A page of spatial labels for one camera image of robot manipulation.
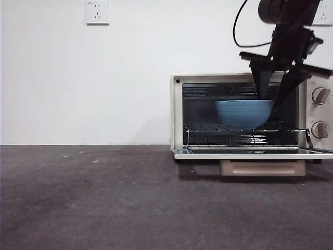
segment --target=oven control panel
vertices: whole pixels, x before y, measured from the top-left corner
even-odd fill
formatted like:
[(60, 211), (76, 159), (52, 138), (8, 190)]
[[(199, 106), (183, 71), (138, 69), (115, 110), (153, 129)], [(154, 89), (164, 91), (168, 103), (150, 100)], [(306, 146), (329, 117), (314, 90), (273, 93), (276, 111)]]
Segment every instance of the oven control panel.
[(315, 148), (333, 150), (333, 78), (307, 81), (306, 127)]

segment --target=robotic arm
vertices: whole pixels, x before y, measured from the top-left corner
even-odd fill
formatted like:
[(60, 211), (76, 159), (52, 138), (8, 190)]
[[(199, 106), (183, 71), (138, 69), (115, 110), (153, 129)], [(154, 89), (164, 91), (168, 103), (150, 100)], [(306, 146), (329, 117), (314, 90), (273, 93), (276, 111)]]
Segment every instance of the robotic arm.
[(270, 50), (267, 56), (241, 52), (242, 59), (249, 60), (259, 99), (266, 98), (270, 78), (275, 71), (284, 71), (275, 99), (278, 106), (289, 92), (312, 75), (330, 78), (332, 70), (304, 64), (324, 41), (304, 26), (311, 26), (321, 0), (261, 0), (259, 16), (266, 23), (275, 23)]

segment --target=black cable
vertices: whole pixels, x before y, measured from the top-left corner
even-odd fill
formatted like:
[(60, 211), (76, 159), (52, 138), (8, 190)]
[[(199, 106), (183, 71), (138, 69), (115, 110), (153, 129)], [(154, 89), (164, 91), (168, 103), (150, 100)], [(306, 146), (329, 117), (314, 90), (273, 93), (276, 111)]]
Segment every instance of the black cable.
[(237, 21), (238, 21), (238, 17), (241, 13), (241, 11), (243, 10), (245, 4), (247, 3), (248, 0), (245, 0), (244, 3), (242, 4), (241, 8), (239, 9), (238, 13), (237, 13), (237, 16), (236, 16), (236, 19), (235, 19), (235, 22), (234, 22), (234, 28), (233, 28), (233, 36), (234, 36), (234, 42), (236, 43), (236, 45), (238, 47), (241, 47), (241, 48), (255, 48), (255, 47), (261, 47), (261, 46), (265, 46), (265, 45), (269, 45), (271, 44), (272, 42), (269, 42), (269, 43), (262, 43), (262, 44), (257, 44), (257, 45), (240, 45), (237, 40), (236, 40), (236, 35), (235, 35), (235, 30), (236, 30), (236, 24), (237, 24)]

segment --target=toaster oven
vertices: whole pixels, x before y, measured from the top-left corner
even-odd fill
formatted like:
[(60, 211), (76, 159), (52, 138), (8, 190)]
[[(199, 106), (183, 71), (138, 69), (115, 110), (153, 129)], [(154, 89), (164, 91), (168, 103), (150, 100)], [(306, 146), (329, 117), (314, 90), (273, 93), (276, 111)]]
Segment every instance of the toaster oven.
[[(272, 76), (267, 99), (274, 100), (282, 76)], [(215, 102), (256, 99), (252, 74), (174, 74), (174, 159), (218, 159), (225, 175), (305, 175), (306, 159), (333, 159), (332, 84), (313, 77), (274, 108), (264, 125), (236, 130), (220, 122)]]

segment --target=oven door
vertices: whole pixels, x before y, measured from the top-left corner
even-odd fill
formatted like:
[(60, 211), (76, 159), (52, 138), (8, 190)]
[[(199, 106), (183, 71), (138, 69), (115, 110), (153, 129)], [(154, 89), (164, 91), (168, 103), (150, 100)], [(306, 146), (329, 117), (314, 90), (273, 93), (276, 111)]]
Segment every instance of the oven door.
[(229, 160), (300, 160), (333, 159), (333, 152), (300, 147), (228, 147), (184, 146), (176, 148), (175, 159), (229, 159)]

